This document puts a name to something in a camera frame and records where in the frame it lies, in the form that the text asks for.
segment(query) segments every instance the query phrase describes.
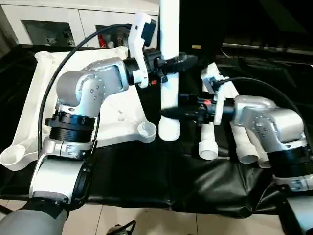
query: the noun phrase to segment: white cabinet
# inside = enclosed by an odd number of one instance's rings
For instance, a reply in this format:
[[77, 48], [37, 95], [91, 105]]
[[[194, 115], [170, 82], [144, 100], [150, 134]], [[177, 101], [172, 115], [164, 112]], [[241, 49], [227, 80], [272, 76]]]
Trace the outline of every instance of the white cabinet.
[[[119, 13], [119, 12], [106, 12], [106, 11], [88, 11], [79, 10], [81, 21], [83, 24], [84, 33], [86, 36], [95, 31], [101, 30], [104, 26], [112, 24], [130, 23], [134, 21], [134, 14], [132, 13]], [[152, 16], [154, 20], [158, 20], [158, 16]], [[114, 47], [127, 46], [128, 31], [124, 29], [117, 29], [111, 31], [109, 34], [103, 34], [99, 37], [94, 37], [87, 44], [91, 47], [101, 47], [111, 42]], [[150, 47], [157, 47], [157, 28], [155, 29]]]
[[2, 5], [19, 44], [74, 46], [84, 38], [77, 9]]

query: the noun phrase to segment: white pvc pipe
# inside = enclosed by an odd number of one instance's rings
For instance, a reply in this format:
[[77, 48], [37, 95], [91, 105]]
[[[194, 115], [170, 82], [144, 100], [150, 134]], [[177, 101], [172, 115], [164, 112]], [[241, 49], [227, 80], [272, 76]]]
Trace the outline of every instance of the white pvc pipe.
[[[160, 33], [162, 59], [179, 55], [179, 0], [161, 0]], [[178, 73], [168, 74], [161, 84], [161, 109], [178, 106]], [[180, 136], [180, 122], [164, 116], [158, 125], [158, 134], [165, 141], [175, 141]]]
[[[204, 84], [202, 90], [207, 92]], [[202, 125], [199, 156], [205, 160], [213, 160], [218, 157], [218, 146], [215, 142], [214, 124], [212, 122]]]
[[[232, 82], [225, 83], [223, 89], [225, 89], [224, 94], [226, 98], [235, 98], [239, 95]], [[230, 126], [237, 146], [236, 153], [238, 160], [244, 164], [258, 161], [260, 158], [259, 154], [255, 146], [250, 142], [246, 129], [235, 126], [232, 123], [230, 123]]]
[[249, 129], [246, 129], [246, 133], [248, 134], [251, 143], [255, 146], [256, 151], [259, 154], [259, 157], [260, 157], [260, 159], [258, 160], [259, 167], [263, 169], [271, 168], [271, 165], [268, 159], [268, 154], [264, 151], [264, 148], [262, 147], [259, 139]]

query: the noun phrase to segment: tile floor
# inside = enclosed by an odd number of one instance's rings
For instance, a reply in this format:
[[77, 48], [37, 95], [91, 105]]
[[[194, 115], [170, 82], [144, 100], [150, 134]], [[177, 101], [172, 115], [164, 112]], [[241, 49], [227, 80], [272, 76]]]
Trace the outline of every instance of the tile floor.
[[[12, 210], [24, 201], [1, 200]], [[62, 235], [104, 235], [116, 224], [136, 220], [134, 235], [283, 235], [274, 215], [253, 215], [247, 219], [230, 219], [218, 215], [177, 213], [160, 209], [125, 209], [101, 205], [84, 205], [71, 212]]]

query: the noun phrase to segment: white plastic base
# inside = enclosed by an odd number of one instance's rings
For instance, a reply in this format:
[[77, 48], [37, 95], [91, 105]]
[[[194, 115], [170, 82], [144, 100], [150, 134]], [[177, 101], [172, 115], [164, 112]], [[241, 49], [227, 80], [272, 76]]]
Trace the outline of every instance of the white plastic base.
[[[37, 160], [37, 126], [41, 100], [54, 71], [67, 54], [68, 52], [49, 53], [42, 51], [35, 55], [38, 63], [19, 125], [12, 145], [0, 155], [0, 164], [6, 168], [13, 171], [21, 170], [30, 162]], [[126, 47], [78, 51], [65, 64], [59, 77], [66, 71], [81, 70], [96, 60], [112, 57], [126, 59], [127, 54], [128, 49]], [[57, 81], [49, 93], [43, 120], [51, 118], [55, 112], [56, 83]], [[149, 143], [155, 139], [156, 127], [147, 122], [135, 86], [130, 86], [125, 92], [110, 95], [101, 106], [100, 117], [97, 147], [134, 140]], [[49, 132], [50, 128], [43, 125], [43, 135], [48, 135]]]

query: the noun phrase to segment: black tablecloth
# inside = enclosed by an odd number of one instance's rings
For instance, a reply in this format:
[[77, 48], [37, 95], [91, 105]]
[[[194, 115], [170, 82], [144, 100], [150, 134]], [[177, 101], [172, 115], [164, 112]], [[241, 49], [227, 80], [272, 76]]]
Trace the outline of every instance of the black tablecloth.
[[[64, 48], [19, 45], [0, 61], [1, 129], [0, 151], [14, 137], [28, 88], [36, 67], [38, 51], [64, 51]], [[311, 124], [311, 77], [307, 65], [220, 59], [222, 74], [258, 77], [286, 92]], [[197, 93], [201, 88], [200, 70], [194, 68], [179, 78], [180, 93]], [[235, 83], [240, 94], [262, 95], [284, 107], [284, 101], [266, 88]], [[160, 118], [160, 86], [137, 88], [149, 121], [156, 126]], [[93, 172], [89, 203], [121, 207], [156, 207], [177, 212], [219, 213], [232, 217], [248, 217], [252, 213], [275, 213], [279, 191], [272, 182], [270, 169], [236, 162], [235, 144], [227, 123], [215, 128], [220, 154], [231, 157], [205, 161], [198, 157], [195, 124], [181, 123], [180, 139], [164, 142], [158, 137], [151, 144], [138, 141], [98, 148], [93, 156]], [[0, 165], [0, 197], [23, 200], [35, 163], [12, 172]]]

